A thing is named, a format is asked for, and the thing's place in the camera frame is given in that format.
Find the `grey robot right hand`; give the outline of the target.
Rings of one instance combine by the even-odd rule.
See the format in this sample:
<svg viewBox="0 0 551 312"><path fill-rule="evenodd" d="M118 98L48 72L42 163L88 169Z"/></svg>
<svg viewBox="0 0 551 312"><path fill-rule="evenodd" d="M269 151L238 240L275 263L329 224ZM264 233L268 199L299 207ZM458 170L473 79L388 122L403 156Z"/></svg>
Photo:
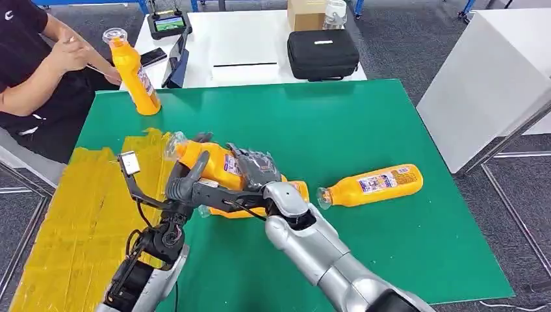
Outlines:
<svg viewBox="0 0 551 312"><path fill-rule="evenodd" d="M244 179L243 190L257 192L268 183L282 182L281 172L268 152L239 148L229 142L226 146L237 159L238 169Z"/></svg>

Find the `person's left hand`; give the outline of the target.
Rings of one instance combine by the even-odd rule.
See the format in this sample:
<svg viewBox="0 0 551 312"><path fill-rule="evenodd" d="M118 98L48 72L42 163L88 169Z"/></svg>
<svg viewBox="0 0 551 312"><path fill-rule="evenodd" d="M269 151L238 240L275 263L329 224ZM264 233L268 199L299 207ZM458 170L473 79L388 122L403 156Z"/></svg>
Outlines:
<svg viewBox="0 0 551 312"><path fill-rule="evenodd" d="M118 86L121 85L122 78L114 66L106 66L101 71L103 72L106 80L109 81L111 84Z"/></svg>

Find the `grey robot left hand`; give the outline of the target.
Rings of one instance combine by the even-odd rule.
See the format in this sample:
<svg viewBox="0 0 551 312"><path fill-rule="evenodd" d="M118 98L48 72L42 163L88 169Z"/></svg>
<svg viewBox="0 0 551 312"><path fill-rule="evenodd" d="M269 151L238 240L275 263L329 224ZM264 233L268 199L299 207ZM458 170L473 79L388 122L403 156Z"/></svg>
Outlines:
<svg viewBox="0 0 551 312"><path fill-rule="evenodd" d="M194 183L198 182L208 163L210 153L203 151L195 161L193 167L179 161L183 155L182 147L188 142L187 137L177 131L169 136L165 147L164 156L174 165L165 186L165 196L168 200L181 202L184 205L192 205L192 193Z"/></svg>

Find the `person's right hand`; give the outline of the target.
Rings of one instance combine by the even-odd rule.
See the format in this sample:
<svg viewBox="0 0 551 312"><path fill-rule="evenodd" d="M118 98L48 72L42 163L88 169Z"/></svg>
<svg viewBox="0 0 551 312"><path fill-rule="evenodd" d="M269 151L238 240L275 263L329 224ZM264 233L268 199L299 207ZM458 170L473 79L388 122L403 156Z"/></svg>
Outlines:
<svg viewBox="0 0 551 312"><path fill-rule="evenodd" d="M85 68L88 52L86 44L74 39L72 32L61 29L48 59L57 73L66 73Z"/></svg>

